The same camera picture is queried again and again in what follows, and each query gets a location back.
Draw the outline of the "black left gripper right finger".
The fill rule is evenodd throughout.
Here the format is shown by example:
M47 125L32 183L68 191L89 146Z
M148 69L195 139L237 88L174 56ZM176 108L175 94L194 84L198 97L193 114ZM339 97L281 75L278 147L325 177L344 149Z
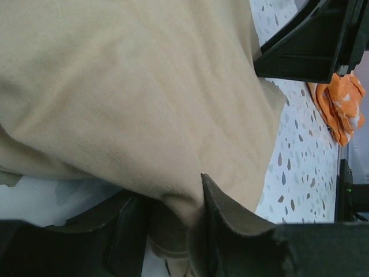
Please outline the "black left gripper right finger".
M368 276L367 222L274 224L201 177L208 276Z

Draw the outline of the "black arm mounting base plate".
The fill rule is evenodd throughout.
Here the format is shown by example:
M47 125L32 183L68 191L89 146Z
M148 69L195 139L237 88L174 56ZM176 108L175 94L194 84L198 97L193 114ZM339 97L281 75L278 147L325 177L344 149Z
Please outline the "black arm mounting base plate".
M336 186L335 222L368 222L368 184L354 184L346 159L340 160Z

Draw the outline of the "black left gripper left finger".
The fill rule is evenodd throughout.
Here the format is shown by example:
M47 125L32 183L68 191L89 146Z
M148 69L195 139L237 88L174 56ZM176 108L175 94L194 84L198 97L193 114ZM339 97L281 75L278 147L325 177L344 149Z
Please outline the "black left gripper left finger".
M117 193L62 226L1 221L1 276L141 276L150 200Z

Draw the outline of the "beige t-shirt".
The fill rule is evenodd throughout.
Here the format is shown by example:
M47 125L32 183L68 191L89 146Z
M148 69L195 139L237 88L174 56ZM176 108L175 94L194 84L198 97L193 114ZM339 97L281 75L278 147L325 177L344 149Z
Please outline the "beige t-shirt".
M285 105L259 54L249 1L2 1L1 169L156 199L154 252L206 276L201 178L243 229Z

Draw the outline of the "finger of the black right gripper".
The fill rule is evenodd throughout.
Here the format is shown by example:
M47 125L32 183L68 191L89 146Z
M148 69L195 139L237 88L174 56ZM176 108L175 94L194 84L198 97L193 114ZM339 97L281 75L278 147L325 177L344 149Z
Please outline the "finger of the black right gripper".
M353 71L368 50L368 0L307 1L261 47L258 77L327 84Z

